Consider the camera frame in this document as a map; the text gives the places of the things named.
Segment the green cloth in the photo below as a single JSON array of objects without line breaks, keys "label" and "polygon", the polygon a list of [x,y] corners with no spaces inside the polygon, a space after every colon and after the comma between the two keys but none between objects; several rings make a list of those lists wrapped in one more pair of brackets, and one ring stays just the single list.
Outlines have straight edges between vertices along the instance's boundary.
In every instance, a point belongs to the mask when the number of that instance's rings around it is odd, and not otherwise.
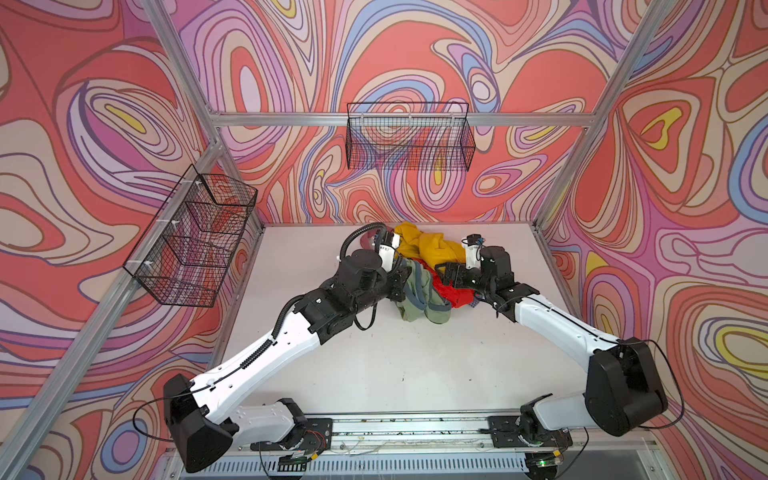
[{"label": "green cloth", "polygon": [[434,324],[447,323],[453,307],[435,289],[432,272],[416,259],[404,259],[402,263],[410,268],[410,274],[403,290],[404,299],[395,303],[401,319],[415,322],[424,317]]}]

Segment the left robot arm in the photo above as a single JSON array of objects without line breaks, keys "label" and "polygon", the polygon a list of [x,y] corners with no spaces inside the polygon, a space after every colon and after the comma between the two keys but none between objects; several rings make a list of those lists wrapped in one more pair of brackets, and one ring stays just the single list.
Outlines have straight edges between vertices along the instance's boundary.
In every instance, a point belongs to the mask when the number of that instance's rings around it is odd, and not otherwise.
[{"label": "left robot arm", "polygon": [[282,398],[247,413],[241,406],[280,369],[350,328],[360,312],[387,299],[401,301],[411,268],[384,267],[380,255],[357,250],[343,258],[319,288],[290,299],[273,330],[224,363],[163,387],[165,424],[184,469],[200,472],[234,446],[306,449],[318,436],[295,401]]}]

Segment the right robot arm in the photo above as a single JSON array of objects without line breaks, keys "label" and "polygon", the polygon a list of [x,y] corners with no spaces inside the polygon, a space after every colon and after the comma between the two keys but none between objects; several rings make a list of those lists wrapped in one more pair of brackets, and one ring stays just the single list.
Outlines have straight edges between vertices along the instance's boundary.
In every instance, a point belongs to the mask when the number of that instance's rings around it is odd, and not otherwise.
[{"label": "right robot arm", "polygon": [[545,394],[521,406],[517,430],[522,441],[536,444],[572,428],[598,428],[620,437],[667,410],[647,342],[620,339],[558,308],[538,289],[516,280],[504,248],[472,245],[465,262],[446,262],[435,270],[443,284],[473,291],[497,314],[537,332],[585,371],[580,390]]}]

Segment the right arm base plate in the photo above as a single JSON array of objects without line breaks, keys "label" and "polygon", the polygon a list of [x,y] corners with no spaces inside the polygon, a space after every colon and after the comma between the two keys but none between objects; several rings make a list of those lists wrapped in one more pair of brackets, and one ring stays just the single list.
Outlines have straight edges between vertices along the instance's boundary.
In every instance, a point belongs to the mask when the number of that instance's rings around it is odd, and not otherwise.
[{"label": "right arm base plate", "polygon": [[568,449],[573,445],[568,431],[546,430],[526,415],[489,416],[487,422],[487,433],[495,448]]}]

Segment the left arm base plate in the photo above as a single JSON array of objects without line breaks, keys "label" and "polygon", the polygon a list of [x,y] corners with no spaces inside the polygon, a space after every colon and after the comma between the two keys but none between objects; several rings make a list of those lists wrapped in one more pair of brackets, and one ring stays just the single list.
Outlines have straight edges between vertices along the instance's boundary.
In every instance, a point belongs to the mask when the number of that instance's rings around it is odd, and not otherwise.
[{"label": "left arm base plate", "polygon": [[333,425],[334,420],[330,417],[310,418],[294,426],[284,439],[276,443],[252,443],[250,450],[320,454],[332,446]]}]

